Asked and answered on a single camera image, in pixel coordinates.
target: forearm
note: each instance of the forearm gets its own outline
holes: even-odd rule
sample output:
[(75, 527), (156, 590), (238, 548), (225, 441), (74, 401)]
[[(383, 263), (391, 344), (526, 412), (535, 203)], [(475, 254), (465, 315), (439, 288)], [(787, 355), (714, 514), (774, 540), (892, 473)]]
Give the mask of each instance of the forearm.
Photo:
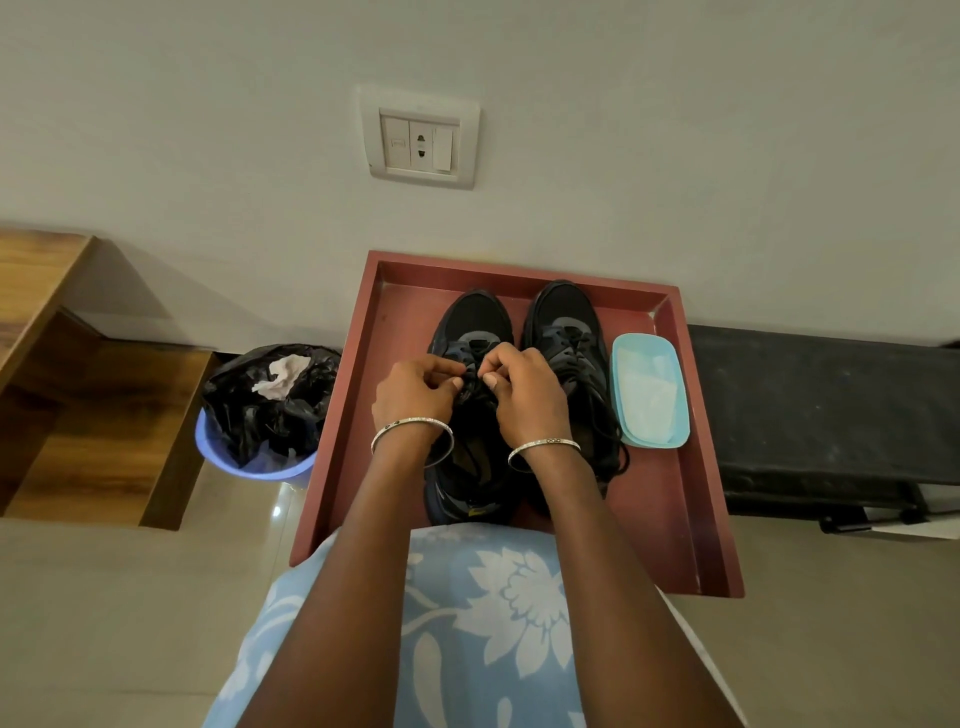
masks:
[(527, 461), (557, 534), (587, 724), (739, 726), (600, 498), (587, 462), (562, 447), (533, 449)]
[(428, 442), (385, 436), (238, 728), (393, 725), (413, 504)]

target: wooden stair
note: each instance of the wooden stair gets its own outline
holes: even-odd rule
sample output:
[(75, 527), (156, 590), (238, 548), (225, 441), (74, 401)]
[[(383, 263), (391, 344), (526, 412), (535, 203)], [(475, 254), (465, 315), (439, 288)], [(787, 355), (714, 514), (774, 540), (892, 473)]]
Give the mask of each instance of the wooden stair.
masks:
[(0, 230), (0, 514), (175, 530), (203, 463), (193, 428), (217, 362), (110, 341), (58, 309), (92, 242)]

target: silver bangle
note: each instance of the silver bangle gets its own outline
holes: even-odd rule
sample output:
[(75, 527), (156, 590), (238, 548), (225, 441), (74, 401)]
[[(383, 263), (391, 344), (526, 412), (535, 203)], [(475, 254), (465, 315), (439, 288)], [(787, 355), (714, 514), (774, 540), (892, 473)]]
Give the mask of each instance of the silver bangle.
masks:
[(380, 430), (373, 435), (373, 440), (370, 443), (370, 454), (373, 455), (373, 452), (376, 450), (376, 441), (383, 437), (385, 434), (390, 432), (394, 427), (399, 427), (400, 425), (409, 425), (410, 423), (428, 423), (429, 425), (436, 425), (437, 427), (442, 427), (446, 430), (446, 434), (450, 436), (450, 447), (446, 449), (444, 456), (434, 460), (432, 463), (427, 463), (424, 465), (425, 468), (432, 468), (438, 463), (443, 462), (447, 457), (450, 456), (450, 453), (453, 452), (453, 430), (450, 429), (450, 425), (440, 420), (434, 420), (432, 417), (407, 417), (403, 420), (397, 420), (396, 422), (390, 423), (389, 425), (384, 425), (380, 427)]
[[(507, 465), (511, 468), (514, 468), (514, 458), (521, 454), (524, 450), (528, 448), (535, 448), (537, 445), (570, 445), (572, 448), (576, 448), (577, 452), (580, 452), (580, 446), (577, 445), (573, 440), (565, 440), (563, 437), (548, 437), (545, 440), (534, 440), (532, 443), (527, 443), (526, 445), (521, 445), (519, 448), (515, 449), (509, 455), (507, 455)], [(520, 468), (514, 468), (518, 473), (532, 473), (533, 471), (522, 471)]]

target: person's left hand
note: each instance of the person's left hand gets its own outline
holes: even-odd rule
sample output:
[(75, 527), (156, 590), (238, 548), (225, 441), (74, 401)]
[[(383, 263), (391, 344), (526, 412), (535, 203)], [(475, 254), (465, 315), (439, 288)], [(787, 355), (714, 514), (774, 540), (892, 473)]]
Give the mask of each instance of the person's left hand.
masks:
[[(453, 399), (464, 386), (461, 375), (466, 370), (467, 367), (459, 361), (433, 354), (398, 361), (387, 378), (376, 387), (376, 401), (372, 407), (374, 426), (379, 430), (408, 417), (432, 417), (448, 423), (453, 414)], [(417, 425), (404, 425), (384, 437), (408, 428), (421, 429)], [(430, 433), (427, 445), (443, 432), (435, 425), (424, 425), (423, 429)]]

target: person's right hand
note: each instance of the person's right hand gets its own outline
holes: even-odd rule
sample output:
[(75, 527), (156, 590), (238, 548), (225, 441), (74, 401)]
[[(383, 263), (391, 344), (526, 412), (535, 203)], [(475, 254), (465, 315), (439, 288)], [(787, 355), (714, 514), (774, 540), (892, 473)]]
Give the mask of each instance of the person's right hand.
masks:
[(496, 396), (500, 434), (511, 448), (551, 437), (571, 439), (566, 395), (539, 351), (499, 344), (477, 375)]

